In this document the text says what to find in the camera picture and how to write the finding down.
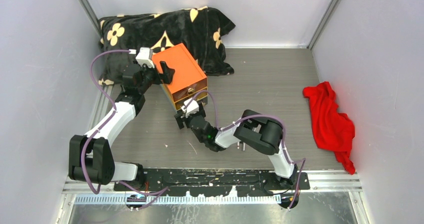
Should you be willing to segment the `orange drawer organizer box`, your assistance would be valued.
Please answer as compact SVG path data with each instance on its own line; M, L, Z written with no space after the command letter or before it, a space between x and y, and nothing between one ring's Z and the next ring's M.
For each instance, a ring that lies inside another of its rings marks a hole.
M152 56L153 63L160 73L163 72L160 62L175 70L170 84L163 84L162 89L175 111L181 109L184 101L196 93L208 89L208 79L204 71L192 57L183 43L156 53Z

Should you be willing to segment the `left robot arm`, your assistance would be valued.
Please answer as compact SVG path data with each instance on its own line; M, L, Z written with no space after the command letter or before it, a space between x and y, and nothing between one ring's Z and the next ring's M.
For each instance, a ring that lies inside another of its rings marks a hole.
M123 73L121 92L110 112L86 134L70 139L69 178L100 185L126 181L133 190L141 190L146 184L143 166L114 161L111 146L143 108L145 92L151 85L171 84L175 73L165 61L160 61L157 67L130 65Z

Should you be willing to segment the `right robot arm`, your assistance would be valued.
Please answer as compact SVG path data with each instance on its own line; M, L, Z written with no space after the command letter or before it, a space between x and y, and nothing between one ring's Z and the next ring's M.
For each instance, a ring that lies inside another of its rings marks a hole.
M180 109L174 115L180 129L191 129L197 140L211 151L220 152L233 144L246 144L268 156L281 188L288 190L297 183L298 167L288 154L285 128L277 117L246 109L239 119L221 128L211 125L205 117L202 105L189 112Z

